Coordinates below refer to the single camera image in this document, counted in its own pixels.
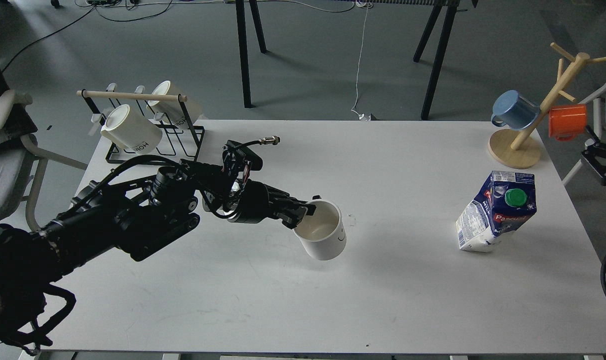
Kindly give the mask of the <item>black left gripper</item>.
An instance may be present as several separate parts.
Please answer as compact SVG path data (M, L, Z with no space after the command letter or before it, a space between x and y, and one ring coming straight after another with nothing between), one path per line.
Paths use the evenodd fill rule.
M291 197L289 193L259 181L248 180L227 221L257 224L266 218L280 219L283 226L294 229L316 209L314 203Z

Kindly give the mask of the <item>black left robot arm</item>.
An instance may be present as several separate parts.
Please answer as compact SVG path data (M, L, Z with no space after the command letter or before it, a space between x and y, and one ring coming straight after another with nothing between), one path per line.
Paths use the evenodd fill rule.
M269 218L294 229L310 218L312 203L249 178L263 166L251 146L279 141L229 140L221 165L139 155L89 182L44 227L28 232L0 224L0 343L31 356L51 346L49 332L76 304L55 282L110 249L140 262L188 234L200 223L197 194L206 212L230 223Z

